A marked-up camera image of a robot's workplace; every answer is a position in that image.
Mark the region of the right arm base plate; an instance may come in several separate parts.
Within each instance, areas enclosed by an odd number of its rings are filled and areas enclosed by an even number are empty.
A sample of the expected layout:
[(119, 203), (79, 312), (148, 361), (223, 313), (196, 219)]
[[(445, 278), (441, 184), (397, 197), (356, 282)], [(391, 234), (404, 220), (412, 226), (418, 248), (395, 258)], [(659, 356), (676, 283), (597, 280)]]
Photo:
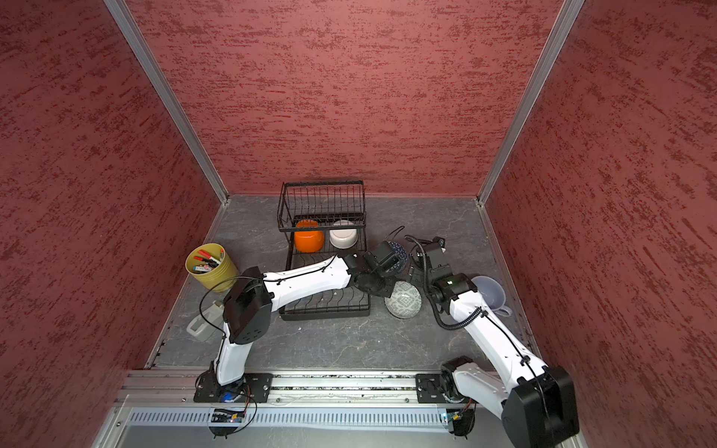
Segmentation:
[(464, 405), (471, 400), (459, 392), (455, 384), (444, 373), (418, 373), (416, 379), (416, 398), (421, 404)]

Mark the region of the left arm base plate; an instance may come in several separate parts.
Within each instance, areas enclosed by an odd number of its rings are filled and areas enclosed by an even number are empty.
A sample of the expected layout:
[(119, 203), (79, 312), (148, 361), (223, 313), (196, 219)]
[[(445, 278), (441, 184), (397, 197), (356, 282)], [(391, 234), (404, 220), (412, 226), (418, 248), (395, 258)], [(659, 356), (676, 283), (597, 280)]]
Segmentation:
[(214, 371), (201, 373), (195, 381), (193, 401), (196, 403), (266, 403), (274, 375), (246, 373), (240, 380), (221, 386)]

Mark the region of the orange plastic bowl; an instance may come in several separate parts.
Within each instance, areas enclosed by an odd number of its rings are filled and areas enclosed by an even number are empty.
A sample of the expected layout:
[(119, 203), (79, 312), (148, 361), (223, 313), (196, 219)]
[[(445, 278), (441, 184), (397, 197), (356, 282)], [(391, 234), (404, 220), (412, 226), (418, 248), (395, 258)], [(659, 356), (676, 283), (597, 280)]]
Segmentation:
[(325, 242), (324, 231), (319, 229), (315, 220), (300, 220), (293, 233), (295, 249), (301, 253), (317, 253), (322, 250)]

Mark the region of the grey green patterned bowl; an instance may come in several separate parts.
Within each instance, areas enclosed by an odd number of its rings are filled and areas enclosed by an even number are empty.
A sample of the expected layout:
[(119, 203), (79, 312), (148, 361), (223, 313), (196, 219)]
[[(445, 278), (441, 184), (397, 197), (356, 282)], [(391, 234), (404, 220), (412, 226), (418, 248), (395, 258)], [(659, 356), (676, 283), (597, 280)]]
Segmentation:
[(413, 318), (421, 310), (422, 298), (418, 289), (405, 281), (397, 281), (391, 295), (385, 299), (388, 313), (398, 319)]

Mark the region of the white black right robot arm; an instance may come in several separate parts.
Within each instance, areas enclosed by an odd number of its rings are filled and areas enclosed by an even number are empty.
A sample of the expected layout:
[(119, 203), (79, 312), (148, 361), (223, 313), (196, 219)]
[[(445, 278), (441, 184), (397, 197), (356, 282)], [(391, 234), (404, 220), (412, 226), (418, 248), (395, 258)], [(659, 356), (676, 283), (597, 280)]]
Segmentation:
[(438, 326), (468, 332), (495, 369), (489, 374), (466, 357), (446, 362), (438, 387), (444, 399), (487, 409), (515, 447), (556, 447), (576, 436), (576, 393), (567, 371), (549, 367), (500, 322), (474, 282), (452, 272), (439, 241), (406, 239), (418, 251), (419, 288)]

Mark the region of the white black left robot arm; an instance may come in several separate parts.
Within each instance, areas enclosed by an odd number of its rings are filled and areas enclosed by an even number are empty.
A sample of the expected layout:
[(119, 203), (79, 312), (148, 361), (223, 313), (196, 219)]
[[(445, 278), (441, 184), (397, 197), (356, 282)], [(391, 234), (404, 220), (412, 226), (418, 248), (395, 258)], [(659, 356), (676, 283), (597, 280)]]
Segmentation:
[(401, 244), (384, 241), (370, 251), (343, 250), (290, 271), (246, 270), (223, 300), (223, 339), (212, 367), (217, 384), (228, 386), (244, 379), (251, 347), (268, 332), (272, 313), (300, 299), (346, 287), (388, 298), (408, 261)]

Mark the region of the blue patterned bowl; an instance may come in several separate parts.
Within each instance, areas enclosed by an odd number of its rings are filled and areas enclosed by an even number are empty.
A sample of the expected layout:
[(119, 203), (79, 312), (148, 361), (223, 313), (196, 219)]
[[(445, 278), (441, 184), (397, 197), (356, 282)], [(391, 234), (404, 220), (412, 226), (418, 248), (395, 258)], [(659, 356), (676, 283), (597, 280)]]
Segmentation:
[(401, 273), (409, 261), (409, 255), (405, 248), (397, 241), (389, 241), (390, 247), (393, 249), (396, 257), (394, 264), (388, 269), (388, 273), (392, 276), (397, 276)]

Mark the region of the white ceramic bowl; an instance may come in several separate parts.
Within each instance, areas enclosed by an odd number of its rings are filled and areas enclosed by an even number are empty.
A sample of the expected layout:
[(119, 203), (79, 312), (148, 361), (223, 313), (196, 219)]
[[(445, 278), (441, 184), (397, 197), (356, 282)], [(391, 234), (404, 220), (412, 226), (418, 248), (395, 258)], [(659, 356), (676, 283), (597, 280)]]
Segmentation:
[(337, 249), (349, 249), (356, 246), (359, 240), (359, 230), (353, 221), (338, 220), (332, 224), (330, 229), (330, 244)]

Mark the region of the black wire dish rack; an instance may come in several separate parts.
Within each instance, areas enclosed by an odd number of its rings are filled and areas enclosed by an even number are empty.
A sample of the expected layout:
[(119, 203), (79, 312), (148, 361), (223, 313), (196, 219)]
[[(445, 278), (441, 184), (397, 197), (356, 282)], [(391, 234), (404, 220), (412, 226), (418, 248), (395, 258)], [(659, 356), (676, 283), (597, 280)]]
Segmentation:
[[(349, 233), (351, 250), (367, 248), (365, 185), (361, 180), (286, 182), (282, 185), (277, 208), (277, 225), (288, 244), (286, 268), (306, 267), (343, 252), (330, 241), (332, 233)], [(324, 242), (315, 252), (303, 252), (300, 239), (310, 231), (320, 231)], [(285, 321), (367, 317), (371, 296), (355, 287), (327, 290), (302, 298), (279, 310)]]

